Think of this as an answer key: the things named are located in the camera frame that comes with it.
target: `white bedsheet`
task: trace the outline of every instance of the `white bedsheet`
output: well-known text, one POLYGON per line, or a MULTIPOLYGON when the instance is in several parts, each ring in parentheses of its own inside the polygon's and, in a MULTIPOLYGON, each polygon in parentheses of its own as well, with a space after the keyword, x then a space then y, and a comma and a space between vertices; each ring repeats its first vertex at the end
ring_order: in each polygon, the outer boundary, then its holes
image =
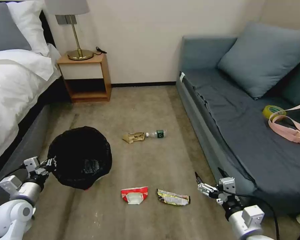
POLYGON ((0 156, 18 133, 18 123, 38 97, 61 76, 60 56, 52 46, 49 57, 26 50, 0 51, 0 156))

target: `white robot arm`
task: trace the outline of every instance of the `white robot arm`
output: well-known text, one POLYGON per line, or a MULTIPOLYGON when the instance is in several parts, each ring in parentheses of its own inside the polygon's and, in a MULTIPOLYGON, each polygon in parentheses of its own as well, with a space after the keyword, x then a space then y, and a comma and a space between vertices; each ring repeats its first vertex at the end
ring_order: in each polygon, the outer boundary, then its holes
POLYGON ((236 194, 235 179, 224 177, 216 187, 203 183, 197 173, 198 190, 204 195, 216 199, 225 210, 225 217, 239 240, 273 240, 262 235, 261 222, 264 212, 257 206, 243 207, 236 194))
POLYGON ((26 200, 12 200, 0 206, 0 240, 22 240, 31 226, 33 207, 26 200))
POLYGON ((36 157, 24 161, 29 178, 22 183, 16 176, 0 181, 0 187, 10 194, 10 201, 0 206, 0 240, 22 240, 31 227, 35 204, 44 182, 53 169, 54 159, 39 164, 36 157))

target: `food wrapper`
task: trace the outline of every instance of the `food wrapper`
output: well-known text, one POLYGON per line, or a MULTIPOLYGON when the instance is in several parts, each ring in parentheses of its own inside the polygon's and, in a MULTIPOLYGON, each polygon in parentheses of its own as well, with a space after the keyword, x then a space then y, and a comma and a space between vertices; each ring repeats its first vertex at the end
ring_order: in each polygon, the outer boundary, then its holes
POLYGON ((123 135, 122 139, 125 140, 127 143, 143 141, 144 140, 144 132, 127 133, 127 134, 123 135))
POLYGON ((159 201, 176 206, 185 206, 190 204, 190 196, 180 195, 172 192, 157 189, 159 201))
POLYGON ((128 204, 140 204, 148 196, 148 187, 122 189, 121 196, 128 204))

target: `beige carpet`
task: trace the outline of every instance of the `beige carpet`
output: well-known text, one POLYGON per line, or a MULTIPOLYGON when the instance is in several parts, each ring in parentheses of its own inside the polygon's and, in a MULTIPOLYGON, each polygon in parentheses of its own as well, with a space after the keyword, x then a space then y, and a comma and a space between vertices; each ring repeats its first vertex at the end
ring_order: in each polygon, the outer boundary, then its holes
MULTIPOLYGON (((41 159, 51 141, 70 128, 91 126, 111 145, 110 173, 89 190, 62 186, 51 175, 37 204, 36 220, 24 239, 198 239, 235 240, 224 211, 197 191, 194 171, 207 183, 214 178, 175 86, 115 88, 109 103, 59 104, 52 107, 41 159), (167 129, 163 139, 128 144, 125 132, 167 129), (120 190, 149 187, 141 205, 121 199, 120 190), (184 207, 158 201, 156 188, 191 196, 184 207)), ((294 240, 300 226, 280 217, 281 240, 294 240)), ((263 222, 274 238, 273 220, 263 222)))

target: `black trash bag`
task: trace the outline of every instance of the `black trash bag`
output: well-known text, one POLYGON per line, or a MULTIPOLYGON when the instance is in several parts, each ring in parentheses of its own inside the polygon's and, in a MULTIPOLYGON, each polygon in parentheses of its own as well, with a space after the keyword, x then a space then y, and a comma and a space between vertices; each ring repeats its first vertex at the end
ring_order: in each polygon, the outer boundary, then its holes
POLYGON ((112 166, 110 144, 95 128, 65 131, 49 146, 48 159, 55 158, 53 175, 62 185, 86 190, 112 166))

